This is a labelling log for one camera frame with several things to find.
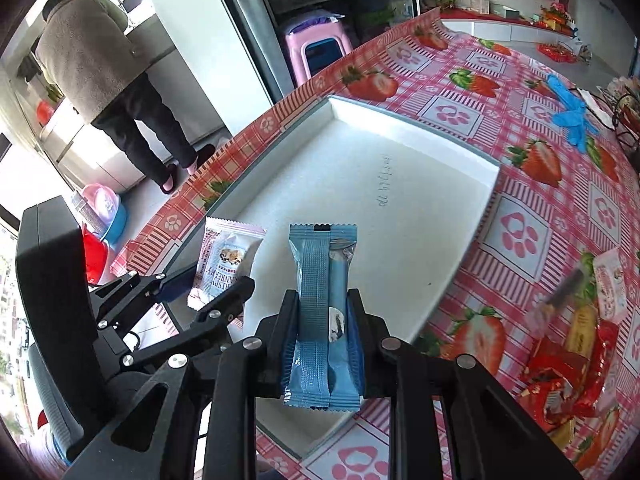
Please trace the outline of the white shallow tray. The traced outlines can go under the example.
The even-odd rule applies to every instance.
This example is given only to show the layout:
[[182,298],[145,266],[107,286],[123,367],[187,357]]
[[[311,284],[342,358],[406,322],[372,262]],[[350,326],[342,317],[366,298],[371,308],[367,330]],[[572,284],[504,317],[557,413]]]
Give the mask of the white shallow tray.
[[230,336],[252,336],[296,285],[293,224],[358,229],[348,284],[391,335],[413,341],[480,226],[499,163],[415,120],[340,96],[282,133],[208,208],[266,232],[255,290]]

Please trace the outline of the yellow snack packet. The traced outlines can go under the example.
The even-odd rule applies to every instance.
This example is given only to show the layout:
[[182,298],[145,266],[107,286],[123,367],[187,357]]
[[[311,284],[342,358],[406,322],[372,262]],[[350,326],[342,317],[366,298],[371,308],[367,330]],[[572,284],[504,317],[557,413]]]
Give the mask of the yellow snack packet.
[[564,349],[590,360],[596,341],[597,325],[598,311],[592,304],[577,307],[564,341]]

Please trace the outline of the pink white snack packet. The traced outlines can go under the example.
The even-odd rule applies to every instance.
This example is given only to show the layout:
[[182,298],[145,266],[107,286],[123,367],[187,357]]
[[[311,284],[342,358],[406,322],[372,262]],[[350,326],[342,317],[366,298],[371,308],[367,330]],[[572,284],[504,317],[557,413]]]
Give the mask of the pink white snack packet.
[[593,259],[600,318],[620,325],[626,318],[627,298],[620,252],[612,248]]

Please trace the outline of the blue snack wrapper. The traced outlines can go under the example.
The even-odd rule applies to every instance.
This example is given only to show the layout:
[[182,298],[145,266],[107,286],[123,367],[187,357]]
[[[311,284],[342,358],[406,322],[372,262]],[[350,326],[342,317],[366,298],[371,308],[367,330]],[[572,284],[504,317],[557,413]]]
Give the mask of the blue snack wrapper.
[[363,390],[362,350],[348,274],[357,247],[354,224],[292,224],[296,265],[294,334],[283,359],[283,403],[356,412]]

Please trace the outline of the pink blue basin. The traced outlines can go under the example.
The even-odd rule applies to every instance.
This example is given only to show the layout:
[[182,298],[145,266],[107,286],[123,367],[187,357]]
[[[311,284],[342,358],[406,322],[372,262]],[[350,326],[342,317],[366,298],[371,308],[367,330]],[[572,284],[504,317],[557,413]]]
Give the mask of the pink blue basin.
[[124,203],[111,188],[99,183],[85,186],[81,194],[104,223],[101,240],[114,247],[122,238],[128,220]]

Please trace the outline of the blue rubber glove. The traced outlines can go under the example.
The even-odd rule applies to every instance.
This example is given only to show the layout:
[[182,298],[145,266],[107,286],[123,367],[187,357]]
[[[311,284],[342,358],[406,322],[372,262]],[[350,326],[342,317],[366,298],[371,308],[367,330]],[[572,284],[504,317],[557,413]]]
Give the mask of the blue rubber glove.
[[574,96],[559,78],[553,74],[547,76],[549,89],[558,98],[564,110],[552,116],[555,125],[566,129],[566,140],[579,153],[587,153],[587,138],[590,134],[596,136],[598,129],[587,119],[585,102]]

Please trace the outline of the red plastic bucket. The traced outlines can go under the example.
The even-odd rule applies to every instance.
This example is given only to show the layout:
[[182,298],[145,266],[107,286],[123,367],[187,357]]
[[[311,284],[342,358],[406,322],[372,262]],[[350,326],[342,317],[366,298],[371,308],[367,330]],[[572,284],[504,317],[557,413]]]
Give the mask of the red plastic bucket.
[[96,285],[106,266],[108,245],[90,232],[86,226],[82,227],[82,244],[84,244],[87,282],[90,285]]

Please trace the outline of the person in beige coat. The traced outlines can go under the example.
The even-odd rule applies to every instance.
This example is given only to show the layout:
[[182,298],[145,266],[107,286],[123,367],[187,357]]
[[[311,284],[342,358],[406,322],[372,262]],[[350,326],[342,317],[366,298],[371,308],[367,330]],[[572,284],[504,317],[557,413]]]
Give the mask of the person in beige coat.
[[186,140],[125,34],[127,15],[110,0],[47,0],[39,62],[88,124],[113,141],[160,190],[177,188],[178,169],[195,174],[215,154]]

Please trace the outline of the red snack packet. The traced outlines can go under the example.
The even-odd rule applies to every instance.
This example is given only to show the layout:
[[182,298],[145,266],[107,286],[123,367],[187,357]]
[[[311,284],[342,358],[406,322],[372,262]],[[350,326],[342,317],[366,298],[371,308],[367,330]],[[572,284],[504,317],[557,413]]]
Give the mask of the red snack packet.
[[573,417],[600,417],[616,407],[613,368],[619,331],[614,323],[599,322],[588,356],[547,336],[536,342],[521,374],[526,388],[518,404],[542,430],[555,430]]

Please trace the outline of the strawberry pattern tablecloth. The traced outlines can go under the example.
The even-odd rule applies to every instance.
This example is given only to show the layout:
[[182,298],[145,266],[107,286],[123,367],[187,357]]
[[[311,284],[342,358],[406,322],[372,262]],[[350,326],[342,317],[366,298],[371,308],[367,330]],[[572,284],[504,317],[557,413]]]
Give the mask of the strawberry pattern tablecloth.
[[614,134],[583,150],[552,118],[551,70],[517,50],[448,27],[436,11],[399,25],[313,76],[239,133],[171,196],[112,263],[120,275],[158,270],[224,189],[325,96],[347,96],[448,133],[501,164],[477,239],[422,333],[452,356],[473,327],[492,368],[519,393],[534,338],[525,315],[577,263],[616,250],[626,311],[608,344],[612,406],[577,419],[566,456],[588,479],[639,474],[639,185]]

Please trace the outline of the pink plastic stool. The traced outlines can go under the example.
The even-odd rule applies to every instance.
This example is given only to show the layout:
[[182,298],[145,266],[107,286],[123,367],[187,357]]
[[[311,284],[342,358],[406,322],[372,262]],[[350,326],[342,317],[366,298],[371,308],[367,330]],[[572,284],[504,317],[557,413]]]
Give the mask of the pink plastic stool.
[[344,14],[318,9],[298,14],[280,26],[297,87],[352,52],[344,18]]

